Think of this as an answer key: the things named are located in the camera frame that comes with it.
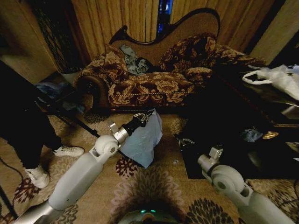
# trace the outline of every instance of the small white item on floor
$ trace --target small white item on floor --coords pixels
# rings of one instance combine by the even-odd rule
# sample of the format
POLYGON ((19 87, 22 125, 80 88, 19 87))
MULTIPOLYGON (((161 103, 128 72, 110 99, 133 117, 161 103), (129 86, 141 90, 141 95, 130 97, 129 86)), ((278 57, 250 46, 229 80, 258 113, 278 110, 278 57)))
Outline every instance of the small white item on floor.
POLYGON ((152 113, 145 127, 137 128, 126 139, 121 152, 145 168, 154 160, 154 147, 162 137, 162 120, 156 110, 152 113))
POLYGON ((177 164, 178 164, 178 160, 174 160, 174 161, 172 162, 172 164, 173 164, 173 165, 177 165, 177 164))
POLYGON ((246 83, 253 85, 272 84, 275 88, 285 92, 292 98, 299 100, 299 74, 297 73, 299 66, 295 65, 292 68, 288 68, 285 65, 281 65, 274 69, 261 68, 256 71, 245 74, 242 80, 246 83), (248 77, 257 75, 259 79, 252 81, 248 77))

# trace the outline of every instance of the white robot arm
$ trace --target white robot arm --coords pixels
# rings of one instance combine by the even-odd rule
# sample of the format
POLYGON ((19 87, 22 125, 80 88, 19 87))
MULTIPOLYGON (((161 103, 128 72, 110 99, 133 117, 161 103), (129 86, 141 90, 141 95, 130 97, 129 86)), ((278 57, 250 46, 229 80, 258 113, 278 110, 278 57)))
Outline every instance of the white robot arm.
MULTIPOLYGON (((108 158, 117 152, 137 127, 145 126, 151 114, 152 111, 136 114, 132 121, 120 129, 115 123, 111 123, 113 136, 99 137, 94 147, 82 155, 62 176, 49 199, 40 205, 29 208, 14 223, 49 224, 56 220, 66 208, 82 197, 100 174, 108 158)), ((203 175, 236 205, 241 218, 247 224, 294 224, 268 198, 254 192, 244 182, 237 170, 219 165, 222 152, 223 149, 213 147, 209 154, 210 157, 201 155, 198 163, 202 168, 203 175)), ((120 223, 128 224, 135 220, 142 220, 143 216, 136 211, 136 213, 133 212, 125 216, 120 223)))
POLYGON ((14 223, 47 224, 61 216, 66 208, 83 196, 102 171, 104 163, 125 143, 126 138, 136 128, 146 125, 152 112, 153 110, 135 114, 129 123, 119 129, 111 122, 109 126, 113 136, 100 136, 94 147, 83 154, 60 178, 49 199, 29 208, 14 223))
POLYGON ((204 177, 235 204, 240 217, 247 224, 294 224, 268 198, 253 191, 237 170, 219 165, 222 152, 222 148, 213 147, 210 157, 201 155, 198 163, 204 177))

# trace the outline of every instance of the blue cloth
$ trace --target blue cloth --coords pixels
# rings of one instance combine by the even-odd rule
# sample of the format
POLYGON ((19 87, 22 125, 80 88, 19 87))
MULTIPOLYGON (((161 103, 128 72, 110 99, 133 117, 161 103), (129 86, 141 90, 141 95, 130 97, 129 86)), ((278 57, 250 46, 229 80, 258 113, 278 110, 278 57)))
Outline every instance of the blue cloth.
POLYGON ((121 152, 145 168, 154 160, 154 147, 162 137, 162 120, 156 110, 150 116, 145 127, 137 128, 126 139, 121 152))
POLYGON ((59 84, 43 82, 36 84, 36 87, 43 93, 47 94, 51 99, 56 99, 68 85, 69 83, 67 82, 61 82, 59 84))
POLYGON ((257 130, 254 130, 254 129, 245 129, 241 133, 241 137, 246 142, 255 142, 256 140, 261 138, 262 135, 263 135, 262 133, 258 132, 257 130))
POLYGON ((77 103, 73 103, 73 102, 68 102, 68 101, 64 101, 63 104, 62 104, 62 107, 64 109, 66 109, 67 111, 70 111, 70 110, 73 110, 73 109, 76 109, 79 113, 83 114, 84 113, 84 110, 85 110, 85 107, 82 106, 82 105, 79 105, 77 103))

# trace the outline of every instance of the beige curtain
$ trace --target beige curtain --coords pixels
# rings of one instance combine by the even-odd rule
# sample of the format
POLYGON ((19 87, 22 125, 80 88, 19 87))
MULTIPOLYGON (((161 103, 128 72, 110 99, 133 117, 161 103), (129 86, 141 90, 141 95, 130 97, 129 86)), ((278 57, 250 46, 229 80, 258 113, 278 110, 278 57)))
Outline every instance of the beige curtain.
POLYGON ((137 41, 156 37, 159 0, 72 0, 90 58, 105 52, 105 43, 123 25, 137 41))
POLYGON ((218 43, 244 51, 274 0, 173 0, 171 23, 197 8, 215 9, 221 19, 218 43))

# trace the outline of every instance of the patterned rug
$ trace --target patterned rug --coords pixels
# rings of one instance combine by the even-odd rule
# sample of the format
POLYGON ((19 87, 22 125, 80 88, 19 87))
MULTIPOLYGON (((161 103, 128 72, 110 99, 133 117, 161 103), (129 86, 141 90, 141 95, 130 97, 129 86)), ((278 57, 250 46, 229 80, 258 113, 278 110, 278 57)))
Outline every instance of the patterned rug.
MULTIPOLYGON (((120 126, 127 123, 131 116, 113 114, 110 119, 120 126)), ((70 127, 55 116, 49 118, 64 144, 84 147, 86 152, 94 145, 96 137, 84 129, 70 127)), ((120 154, 115 155, 106 162, 103 171, 84 196, 54 223, 114 224, 129 211, 155 208, 166 210, 179 222, 187 224, 243 224, 236 207, 207 180, 187 178, 179 146, 173 136, 180 132, 186 119, 169 114, 161 115, 161 118, 163 137, 155 148, 155 159, 148 169, 135 165, 131 159, 120 154)), ((105 121, 98 120, 97 123, 88 125, 100 135, 110 133, 105 121)), ((0 185, 18 215, 30 206, 45 201, 59 178, 77 160, 71 157, 55 157, 50 149, 45 147, 41 163, 50 173, 50 184, 44 189, 38 189, 26 176, 14 150, 3 139, 0 139, 0 145, 2 160, 11 166, 7 167, 0 162, 0 185)), ((247 180, 247 183, 297 221, 298 201, 284 203, 297 199, 293 180, 247 180)), ((1 200, 0 224, 9 224, 13 220, 1 200)))

